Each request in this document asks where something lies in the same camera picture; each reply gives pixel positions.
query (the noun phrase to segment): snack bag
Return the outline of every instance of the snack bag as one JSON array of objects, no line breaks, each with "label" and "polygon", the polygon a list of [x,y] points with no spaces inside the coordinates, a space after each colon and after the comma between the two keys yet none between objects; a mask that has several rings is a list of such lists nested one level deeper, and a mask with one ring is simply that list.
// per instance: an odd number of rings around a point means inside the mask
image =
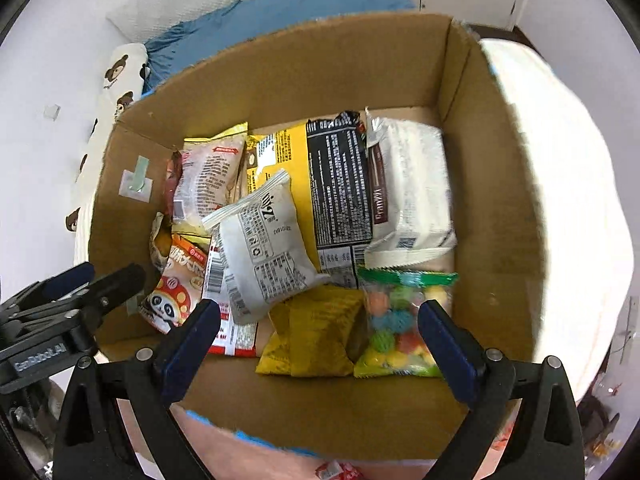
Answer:
[{"label": "snack bag", "polygon": [[174,233],[206,237],[202,219],[230,202],[246,134],[207,142],[187,139],[182,177],[174,193]]},{"label": "snack bag", "polygon": [[450,286],[458,275],[358,269],[369,316],[369,346],[356,363],[358,378],[386,375],[440,377],[417,326],[421,304],[436,300],[451,315]]},{"label": "snack bag", "polygon": [[362,309],[363,293],[320,285],[275,305],[275,333],[255,369],[292,377],[344,377],[353,373],[346,346]]},{"label": "snack bag", "polygon": [[204,219],[228,269],[229,304],[240,325],[328,278],[306,254],[289,185],[289,173],[279,170],[254,193]]},{"label": "snack bag", "polygon": [[366,480],[356,466],[337,460],[322,464],[316,469],[316,476],[320,480]]},{"label": "snack bag", "polygon": [[169,217],[162,213],[156,213],[149,234],[149,256],[151,256],[151,263],[160,272],[166,267],[172,243]]},{"label": "snack bag", "polygon": [[367,150],[373,240],[365,266],[414,266],[451,251],[456,234],[442,132],[367,113]]},{"label": "snack bag", "polygon": [[248,193],[286,170],[306,253],[330,281],[358,288],[356,268],[371,241],[365,125],[359,112],[308,120],[246,141]]},{"label": "snack bag", "polygon": [[174,195],[182,177],[182,154],[173,152],[166,164],[164,180],[164,213],[171,219],[174,216]]},{"label": "snack bag", "polygon": [[211,343],[210,354],[224,354],[235,357],[256,357],[255,347],[258,332],[257,323],[238,325],[229,307],[229,293],[226,290],[226,269],[220,260],[220,253],[214,246],[209,248],[207,270],[204,275],[202,298],[213,300],[220,308],[220,330]]},{"label": "snack bag", "polygon": [[140,314],[160,332],[182,325],[202,296],[204,253],[179,235],[172,246],[160,281],[142,305]]}]

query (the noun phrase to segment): panda illustration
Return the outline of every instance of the panda illustration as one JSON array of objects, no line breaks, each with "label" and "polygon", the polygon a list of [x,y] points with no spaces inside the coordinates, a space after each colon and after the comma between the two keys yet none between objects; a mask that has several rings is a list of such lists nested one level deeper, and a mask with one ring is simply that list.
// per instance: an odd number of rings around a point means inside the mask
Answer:
[{"label": "panda illustration", "polygon": [[164,321],[167,330],[182,325],[191,313],[189,291],[173,276],[160,279],[158,286],[146,298],[146,304],[156,320]]}]

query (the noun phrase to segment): cardboard box flap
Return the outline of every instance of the cardboard box flap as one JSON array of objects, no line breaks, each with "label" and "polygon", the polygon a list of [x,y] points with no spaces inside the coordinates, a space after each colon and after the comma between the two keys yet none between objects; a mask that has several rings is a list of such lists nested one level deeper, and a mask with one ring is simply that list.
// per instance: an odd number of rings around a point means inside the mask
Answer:
[{"label": "cardboard box flap", "polygon": [[[149,292],[156,286],[159,275],[149,258],[148,241],[156,212],[164,209],[166,162],[171,153],[164,146],[127,130],[121,123],[114,127],[104,155],[89,238],[89,260],[97,276],[136,263],[146,271],[145,290]],[[122,172],[133,171],[139,155],[150,161],[146,177],[153,183],[148,203],[118,194]],[[103,345],[153,333],[156,331],[140,316],[128,316],[125,307],[120,306],[105,318],[97,338]]]},{"label": "cardboard box flap", "polygon": [[176,132],[210,136],[243,121],[260,128],[365,106],[433,106],[449,25],[446,16],[377,12],[260,36],[175,75],[122,122],[172,147]]},{"label": "cardboard box flap", "polygon": [[469,36],[461,23],[451,22],[447,37],[442,82],[438,94],[438,111],[442,120],[447,118],[460,84],[462,71],[465,69],[469,51],[474,43],[474,39]]},{"label": "cardboard box flap", "polygon": [[485,347],[530,360],[542,228],[526,154],[475,42],[443,128],[458,236],[454,318]]}]

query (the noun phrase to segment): red snack package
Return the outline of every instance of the red snack package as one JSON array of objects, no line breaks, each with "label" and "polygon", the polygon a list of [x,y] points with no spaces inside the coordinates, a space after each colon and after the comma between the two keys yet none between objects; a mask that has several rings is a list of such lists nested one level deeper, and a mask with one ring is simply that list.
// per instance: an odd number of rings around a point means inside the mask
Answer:
[{"label": "red snack package", "polygon": [[316,469],[316,476],[320,480],[367,480],[356,466],[337,460],[322,464]]},{"label": "red snack package", "polygon": [[160,281],[140,305],[140,314],[162,333],[182,325],[202,297],[206,261],[199,248],[172,235]]},{"label": "red snack package", "polygon": [[166,180],[164,181],[164,214],[174,216],[174,194],[182,176],[182,154],[173,152],[166,164]]}]

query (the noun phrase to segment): white snack bag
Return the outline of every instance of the white snack bag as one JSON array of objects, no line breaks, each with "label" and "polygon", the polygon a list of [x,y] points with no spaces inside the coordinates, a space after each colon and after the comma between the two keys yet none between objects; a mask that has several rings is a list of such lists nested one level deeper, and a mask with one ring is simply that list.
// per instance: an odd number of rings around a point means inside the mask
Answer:
[{"label": "white snack bag", "polygon": [[182,152],[182,177],[174,194],[174,232],[207,235],[202,219],[229,203],[245,141],[246,134],[239,134]]},{"label": "white snack bag", "polygon": [[286,170],[204,219],[225,272],[234,321],[262,319],[271,307],[329,279],[306,255]]},{"label": "white snack bag", "polygon": [[413,266],[456,245],[441,131],[414,121],[372,118],[367,158],[373,239],[365,266]]}]

